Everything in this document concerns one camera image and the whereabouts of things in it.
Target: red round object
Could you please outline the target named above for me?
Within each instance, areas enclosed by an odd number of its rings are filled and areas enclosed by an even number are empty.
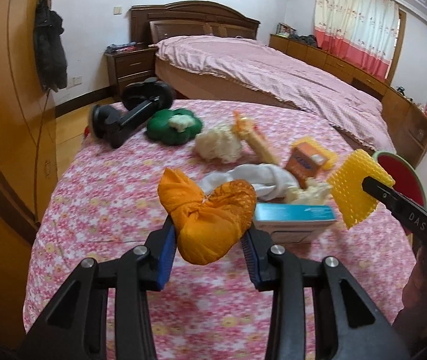
[[[378,164],[395,180],[393,189],[412,199],[422,207],[426,207],[422,184],[415,171],[402,158],[392,154],[379,154]]]

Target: curtain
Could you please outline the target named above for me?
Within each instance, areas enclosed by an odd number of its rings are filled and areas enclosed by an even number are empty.
[[[315,36],[323,50],[384,80],[398,32],[392,0],[317,0]]]

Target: bed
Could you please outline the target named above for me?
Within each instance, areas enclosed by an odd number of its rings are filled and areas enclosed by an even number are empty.
[[[199,1],[132,7],[130,16],[131,40],[159,47],[156,76],[185,98],[300,109],[326,119],[353,148],[395,152],[377,99],[256,42],[258,21]]]
[[[324,119],[310,112],[255,103],[241,106],[258,121],[282,164],[288,159],[289,143],[304,135],[336,152],[339,163],[352,151]],[[193,110],[205,128],[211,128],[231,123],[239,103],[176,100],[173,107]],[[99,262],[118,258],[162,226],[166,212],[157,197],[157,184],[165,167],[180,167],[199,181],[210,171],[226,171],[254,160],[247,146],[237,163],[221,164],[196,156],[193,142],[167,147],[138,132],[112,150],[88,136],[55,188],[33,245],[23,308],[26,330],[83,258]],[[392,322],[402,308],[402,288],[415,264],[402,227],[380,204],[366,221],[347,231],[332,205],[337,224],[311,244],[291,251],[316,261],[327,255],[338,257]],[[113,298],[111,292],[106,321],[111,360],[115,358]],[[238,244],[207,266],[188,264],[177,253],[165,290],[148,293],[148,299],[161,360],[260,360],[265,356],[272,293],[255,290]],[[312,300],[306,292],[307,359],[315,358],[313,322]]]

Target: blue gripper pad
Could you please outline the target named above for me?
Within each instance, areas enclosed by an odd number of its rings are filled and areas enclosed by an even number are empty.
[[[169,216],[160,230],[149,234],[145,246],[150,255],[140,268],[142,286],[145,290],[161,291],[169,281],[177,250],[175,228]]]
[[[268,250],[273,245],[270,234],[252,224],[241,242],[250,281],[260,292],[273,290],[280,276],[268,259]]]

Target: wardrobe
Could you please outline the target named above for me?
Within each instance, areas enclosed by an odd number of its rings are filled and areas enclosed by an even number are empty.
[[[57,183],[52,95],[34,57],[38,0],[0,0],[0,343],[25,334],[30,248]]]

